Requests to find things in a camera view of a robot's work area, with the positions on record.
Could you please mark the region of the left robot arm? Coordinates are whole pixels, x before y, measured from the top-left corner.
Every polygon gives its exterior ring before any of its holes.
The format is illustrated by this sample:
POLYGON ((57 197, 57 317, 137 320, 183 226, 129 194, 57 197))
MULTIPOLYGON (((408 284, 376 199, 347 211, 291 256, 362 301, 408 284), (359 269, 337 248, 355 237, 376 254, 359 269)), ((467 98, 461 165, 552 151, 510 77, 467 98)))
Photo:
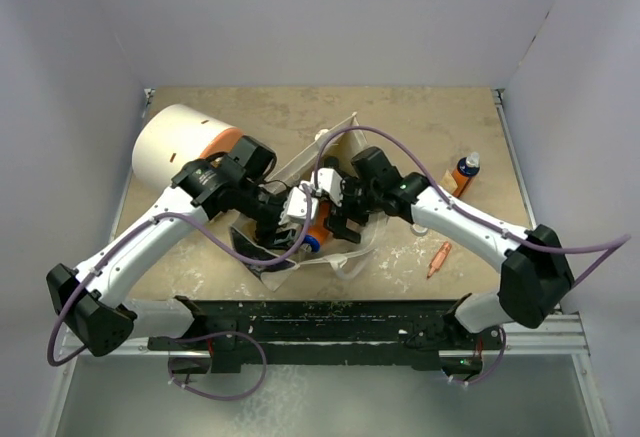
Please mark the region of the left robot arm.
POLYGON ((276 161, 270 148, 244 136, 227 153, 187 162, 124 234, 75 267, 49 271, 54 327, 67 326, 96 357, 136 337, 170 337, 184 349, 201 345, 206 326, 186 299, 139 301, 128 294, 174 245, 226 211, 254 220, 259 242, 271 240, 285 197, 263 183, 276 161))

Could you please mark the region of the canvas tote bag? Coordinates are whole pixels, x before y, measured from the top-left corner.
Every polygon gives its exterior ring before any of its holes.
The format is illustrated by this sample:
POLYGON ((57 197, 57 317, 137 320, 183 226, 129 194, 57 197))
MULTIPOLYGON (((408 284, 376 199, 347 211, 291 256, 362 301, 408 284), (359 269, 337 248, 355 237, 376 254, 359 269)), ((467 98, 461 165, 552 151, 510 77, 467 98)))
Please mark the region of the canvas tote bag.
MULTIPOLYGON (((285 184, 299 183, 310 175, 318 155, 335 157, 342 168, 347 167, 349 159, 367 146, 367 139, 362 131, 351 131, 336 137, 325 150, 320 147, 332 131, 356 124, 356 117, 351 116, 330 130, 320 130, 312 144, 275 172, 276 183, 268 187, 280 190, 285 184)), ((289 260, 270 267, 246 265, 245 268, 271 291, 277 290, 292 275, 300 276, 302 273, 311 274, 320 270, 329 271, 343 280, 356 277, 373 256, 376 247, 382 243, 388 217, 378 212, 371 215, 363 226, 348 222, 347 228, 360 235, 360 240, 352 243, 334 237, 323 227, 322 221, 328 216, 328 211, 327 205, 321 206, 316 219, 311 223, 302 249, 289 260)))

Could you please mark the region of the orange bottle blue pump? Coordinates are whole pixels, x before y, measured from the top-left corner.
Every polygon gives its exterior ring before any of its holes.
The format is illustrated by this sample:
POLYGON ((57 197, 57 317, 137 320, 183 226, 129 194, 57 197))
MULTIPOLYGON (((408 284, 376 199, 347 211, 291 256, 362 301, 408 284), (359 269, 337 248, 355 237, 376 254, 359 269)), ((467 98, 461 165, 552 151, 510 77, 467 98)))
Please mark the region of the orange bottle blue pump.
POLYGON ((329 202, 322 202, 319 205, 316 218, 309 227, 303 244, 301 245, 301 249, 304 252, 317 253, 327 241, 330 233, 325 226, 325 220, 329 216, 330 210, 331 204, 329 202))

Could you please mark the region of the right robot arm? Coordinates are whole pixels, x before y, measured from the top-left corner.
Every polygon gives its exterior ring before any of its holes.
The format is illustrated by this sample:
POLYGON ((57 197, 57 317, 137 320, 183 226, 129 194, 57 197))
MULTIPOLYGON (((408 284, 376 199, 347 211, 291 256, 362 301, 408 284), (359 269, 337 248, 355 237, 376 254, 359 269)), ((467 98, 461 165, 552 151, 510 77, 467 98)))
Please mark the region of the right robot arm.
POLYGON ((363 220, 381 211, 433 230, 471 251, 500 274, 496 290, 460 298, 446 314, 445 337, 467 348, 486 329, 515 322, 535 329, 574 284, 557 233, 505 223, 445 193, 412 172, 401 175, 385 153, 372 146, 350 164, 355 174, 344 185, 349 216, 363 220))

